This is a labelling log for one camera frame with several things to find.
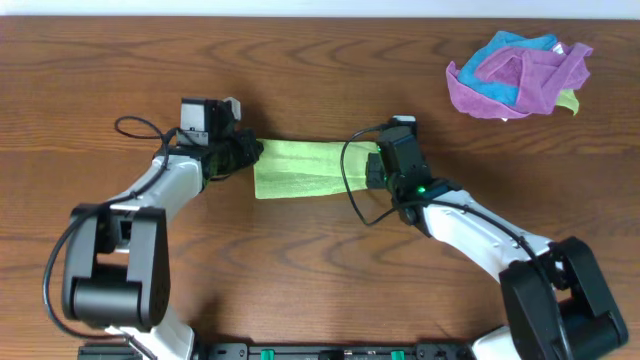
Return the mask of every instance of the lime green cloth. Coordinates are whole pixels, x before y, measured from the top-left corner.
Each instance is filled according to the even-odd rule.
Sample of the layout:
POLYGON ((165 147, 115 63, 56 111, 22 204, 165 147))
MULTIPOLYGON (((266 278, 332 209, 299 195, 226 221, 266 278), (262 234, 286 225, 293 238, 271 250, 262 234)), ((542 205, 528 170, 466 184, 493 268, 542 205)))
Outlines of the lime green cloth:
POLYGON ((573 116, 578 114, 578 110, 580 110, 580 102, 576 98, 576 94, 573 92, 573 89, 564 89, 558 95, 558 100, 556 100, 556 106, 566 107, 567 109, 573 111, 573 116))
MULTIPOLYGON (((322 196, 346 191, 340 172, 343 142, 259 141, 264 145, 264 152, 253 166, 257 199, 322 196)), ((376 150, 374 142, 349 144, 344 168, 351 190, 367 188, 367 157, 376 150)))

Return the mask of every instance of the wood grain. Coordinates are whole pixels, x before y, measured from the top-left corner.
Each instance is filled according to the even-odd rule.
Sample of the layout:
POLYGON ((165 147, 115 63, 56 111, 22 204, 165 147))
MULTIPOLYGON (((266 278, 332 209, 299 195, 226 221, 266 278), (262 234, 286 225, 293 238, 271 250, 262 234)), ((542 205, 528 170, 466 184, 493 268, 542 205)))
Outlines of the wood grain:
MULTIPOLYGON (((420 122, 434 171, 541 235, 594 250, 640 357, 640 23, 552 20, 0 18, 0 352, 73 358, 42 307, 43 265, 79 202, 128 187, 182 96, 243 103, 264 138, 343 140, 396 113, 420 122), (444 69, 497 30, 595 48, 580 114, 480 121, 455 111, 444 69)), ((385 194, 357 194, 369 216, 385 194)), ((505 321, 498 286, 391 218, 368 229, 344 195, 255 200, 252 172, 209 187, 170 227, 171 301, 208 340, 470 339, 505 321)), ((54 293, 59 292, 60 266, 54 293)))

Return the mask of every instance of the black cable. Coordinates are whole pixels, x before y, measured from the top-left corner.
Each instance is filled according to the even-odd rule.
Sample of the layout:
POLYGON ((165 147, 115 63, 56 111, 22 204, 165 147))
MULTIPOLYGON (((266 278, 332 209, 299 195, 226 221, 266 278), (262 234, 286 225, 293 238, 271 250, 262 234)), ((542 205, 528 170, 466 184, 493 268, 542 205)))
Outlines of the black cable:
POLYGON ((385 212, 384 214, 378 216, 377 219, 373 220, 372 222, 368 222, 367 219, 364 218, 364 215, 362 215, 362 213, 360 212, 360 209, 358 209, 358 205, 356 205, 356 200, 353 198, 353 194, 351 193, 351 188, 349 188, 349 182, 347 181, 347 174, 344 171, 344 154, 347 152, 347 147, 349 146, 349 144, 359 138, 360 136, 366 134, 366 133, 370 133, 370 132, 374 132, 374 131, 381 131, 384 130, 388 127, 388 125, 378 125, 378 126, 374 126, 372 128, 368 128, 368 129, 364 129, 364 130, 360 130, 357 133, 353 134, 353 136, 351 136, 351 138, 349 140, 347 140, 344 143, 344 146, 342 146, 342 152, 340 153, 340 171, 342 171, 342 180, 344 181, 344 187, 347 189, 347 195, 349 196, 349 200, 351 201, 351 205, 353 206, 353 210, 356 211, 356 214, 358 214, 358 217, 360 218, 360 221, 362 221, 363 224, 365 224, 366 226, 373 226, 377 223, 379 223, 380 221, 382 221, 384 218, 386 218, 387 216, 393 214, 396 209, 395 208, 391 208, 389 209, 387 212, 385 212))
POLYGON ((86 213, 79 215, 71 223, 71 225, 67 227, 67 229, 62 233, 62 235, 54 245, 53 250, 51 251, 51 255, 49 255, 49 260, 47 261, 47 264, 45 266, 43 280, 42 280, 42 297, 43 297, 44 306, 45 306, 45 309, 47 310, 47 314, 49 315, 49 318, 62 332, 67 333, 68 335, 71 335, 73 337, 86 339, 86 340, 111 340, 111 339, 121 338, 121 339, 125 339, 127 342, 131 342, 131 337, 126 334, 118 334, 118 335, 85 334, 85 333, 78 332, 74 329, 71 329, 70 327, 65 325, 62 322, 62 320, 60 320, 58 315, 55 313, 55 311, 53 310, 53 306, 51 305, 50 294, 49 294, 49 284, 51 282, 51 273, 53 271, 53 265, 55 264, 58 254, 60 253, 60 250, 62 249, 62 246, 64 246, 67 239, 87 219, 97 215, 101 211, 107 210, 113 204, 135 199, 136 197, 142 195, 145 191, 149 190, 160 179, 160 177, 162 177, 162 174, 167 170, 167 165, 169 163, 169 143, 177 132, 180 132, 192 143, 195 144, 195 142, 193 141, 193 139, 189 137, 188 134, 184 133, 180 128, 173 128, 169 130, 166 134, 163 134, 162 131, 160 131, 160 129, 157 126, 155 126, 153 123, 151 123, 146 119, 139 118, 136 116, 123 116, 121 118, 118 118, 114 123, 114 128, 118 133, 134 139, 160 139, 162 142, 161 149, 164 155, 164 159, 162 160, 162 165, 160 166, 160 169, 151 177, 151 179, 149 179, 149 181, 143 184, 139 189, 131 191, 127 195, 123 195, 119 198, 105 201, 95 206, 94 208, 87 211, 86 213), (120 123, 122 123, 125 120, 135 120, 137 122, 145 124, 149 126, 153 130, 153 132, 155 132, 156 135, 137 135, 137 134, 126 132, 120 129, 120 123))
MULTIPOLYGON (((429 205, 440 205, 440 206, 447 206, 453 209, 459 209, 465 212, 468 212, 469 214, 475 215, 483 220, 485 220, 486 222, 488 222, 489 224, 495 226, 496 228, 498 228, 499 230, 501 230, 502 232, 504 232, 507 236, 513 238, 513 240, 527 253, 527 255, 531 258, 531 262, 533 263, 534 268, 536 269, 536 272, 538 273, 538 276, 540 277, 540 279, 542 280, 542 282, 544 284, 551 284, 551 282, 549 281, 549 277, 547 276, 544 267, 542 266, 542 263, 540 263, 540 260, 538 259, 538 256, 535 254, 535 252, 533 251, 533 249, 531 248, 531 246, 529 245, 529 243, 520 235, 516 234, 515 232, 513 232, 511 229, 509 229, 508 227, 504 226, 503 224, 501 224, 500 222, 492 219, 491 217, 483 214, 480 211, 477 211, 475 209, 470 208, 469 206, 466 205, 459 205, 459 204, 455 204, 455 203, 450 203, 450 202, 446 202, 446 201, 439 201, 439 200, 416 200, 416 201, 407 201, 407 202, 403 202, 398 204, 397 199, 395 197, 395 193, 392 192, 392 196, 393 196, 393 200, 394 200, 394 204, 398 204, 395 205, 392 209, 390 209, 389 211, 387 211, 386 213, 382 214, 380 217, 378 217, 376 220, 372 221, 372 222, 367 222, 367 220, 364 218, 364 216, 362 215, 362 213, 360 212, 360 209, 358 209, 358 206, 356 205, 356 202, 353 198, 353 194, 351 193, 351 189, 349 188, 349 183, 347 182, 347 175, 345 173, 344 170, 344 154, 347 150, 347 147, 349 146, 349 144, 355 140, 356 138, 362 136, 363 134, 369 133, 369 132, 374 132, 374 131, 381 131, 387 128, 387 125, 380 125, 380 126, 376 126, 376 127, 372 127, 372 128, 368 128, 368 129, 364 129, 364 130, 360 130, 358 132, 356 132, 355 134, 353 134, 353 136, 351 136, 351 138, 349 140, 347 140, 347 142, 345 142, 344 146, 342 147, 342 153, 340 154, 340 170, 342 171, 342 180, 344 181, 344 186, 347 190, 347 195, 349 196, 349 200, 351 201, 351 205, 353 206, 353 210, 355 210, 356 214, 358 215, 358 217, 360 218, 360 220, 362 221, 363 224, 365 224, 366 226, 373 226, 375 224, 377 224, 378 222, 380 222, 382 219, 384 219, 385 217, 389 216, 390 214, 392 214, 394 211, 396 210, 401 210, 401 209, 405 209, 405 208, 409 208, 409 207, 414 207, 414 206, 423 206, 423 207, 427 207, 429 205)), ((560 340, 562 342, 562 347, 566 356, 566 360, 573 360, 573 352, 571 350, 571 345, 569 344, 569 337, 567 335, 567 330, 564 327, 564 324, 562 322, 562 313, 560 312, 560 307, 558 306, 558 299, 556 298, 556 295, 553 291, 553 289, 551 288, 551 286, 545 286, 545 291, 547 292, 547 295, 549 297, 549 299, 551 300, 554 310, 555 310, 555 320, 556 320, 556 324, 558 327, 558 331, 560 333, 560 340)))

